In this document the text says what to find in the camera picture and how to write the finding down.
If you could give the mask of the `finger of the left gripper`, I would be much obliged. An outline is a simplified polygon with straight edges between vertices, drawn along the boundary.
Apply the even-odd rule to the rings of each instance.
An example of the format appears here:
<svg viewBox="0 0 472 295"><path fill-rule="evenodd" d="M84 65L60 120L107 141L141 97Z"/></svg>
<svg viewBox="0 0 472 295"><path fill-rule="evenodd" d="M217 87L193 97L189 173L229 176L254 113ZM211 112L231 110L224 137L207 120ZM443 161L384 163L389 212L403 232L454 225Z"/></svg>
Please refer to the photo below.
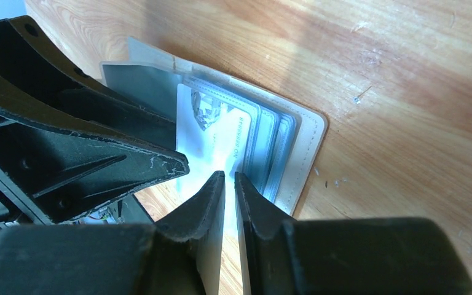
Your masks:
<svg viewBox="0 0 472 295"><path fill-rule="evenodd" d="M176 149L70 116L0 76L0 225L73 222L188 172Z"/></svg>
<svg viewBox="0 0 472 295"><path fill-rule="evenodd" d="M27 15L0 20L0 76L70 116L176 148L176 124L88 76Z"/></svg>

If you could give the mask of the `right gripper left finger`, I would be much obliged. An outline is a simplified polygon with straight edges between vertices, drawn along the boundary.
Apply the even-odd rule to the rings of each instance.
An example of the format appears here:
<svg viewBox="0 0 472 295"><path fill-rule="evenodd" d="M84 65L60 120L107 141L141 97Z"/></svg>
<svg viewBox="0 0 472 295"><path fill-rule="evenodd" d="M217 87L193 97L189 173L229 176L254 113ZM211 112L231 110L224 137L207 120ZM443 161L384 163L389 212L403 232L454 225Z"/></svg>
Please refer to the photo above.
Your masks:
<svg viewBox="0 0 472 295"><path fill-rule="evenodd" d="M217 294L225 175L153 224L0 231L0 294Z"/></svg>

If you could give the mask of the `white credit card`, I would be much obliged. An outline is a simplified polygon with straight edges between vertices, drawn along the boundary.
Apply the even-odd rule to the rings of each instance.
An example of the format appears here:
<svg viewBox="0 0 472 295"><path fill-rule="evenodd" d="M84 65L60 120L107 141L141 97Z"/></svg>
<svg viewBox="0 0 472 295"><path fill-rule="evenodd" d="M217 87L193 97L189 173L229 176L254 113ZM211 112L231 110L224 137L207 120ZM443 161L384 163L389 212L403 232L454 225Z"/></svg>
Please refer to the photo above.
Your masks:
<svg viewBox="0 0 472 295"><path fill-rule="evenodd" d="M182 198L196 193L214 171L226 182L224 229L237 229L234 173L243 166L251 117L239 108L184 84L177 89L176 149L189 161L190 172L177 180Z"/></svg>

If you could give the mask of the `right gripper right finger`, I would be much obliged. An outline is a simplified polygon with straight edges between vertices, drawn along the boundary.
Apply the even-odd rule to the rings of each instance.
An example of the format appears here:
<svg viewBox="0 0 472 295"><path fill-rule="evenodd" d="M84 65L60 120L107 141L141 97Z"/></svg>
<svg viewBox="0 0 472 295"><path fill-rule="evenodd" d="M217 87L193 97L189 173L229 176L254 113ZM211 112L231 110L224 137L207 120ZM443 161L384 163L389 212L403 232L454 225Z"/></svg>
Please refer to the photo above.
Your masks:
<svg viewBox="0 0 472 295"><path fill-rule="evenodd" d="M245 294L472 294L466 267L430 219L299 221L242 173L235 197Z"/></svg>

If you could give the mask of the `beige card holder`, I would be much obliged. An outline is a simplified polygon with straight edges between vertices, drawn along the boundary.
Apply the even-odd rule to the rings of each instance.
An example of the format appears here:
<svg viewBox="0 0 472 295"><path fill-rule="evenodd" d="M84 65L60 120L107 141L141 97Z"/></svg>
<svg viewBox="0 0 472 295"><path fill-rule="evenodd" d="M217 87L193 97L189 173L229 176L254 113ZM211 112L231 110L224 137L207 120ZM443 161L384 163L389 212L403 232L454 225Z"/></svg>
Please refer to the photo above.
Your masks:
<svg viewBox="0 0 472 295"><path fill-rule="evenodd" d="M322 114L132 37L128 51L127 61L100 63L107 87L169 117L176 129L179 84L247 112L250 132L238 171L268 201L287 214L294 212L326 132Z"/></svg>

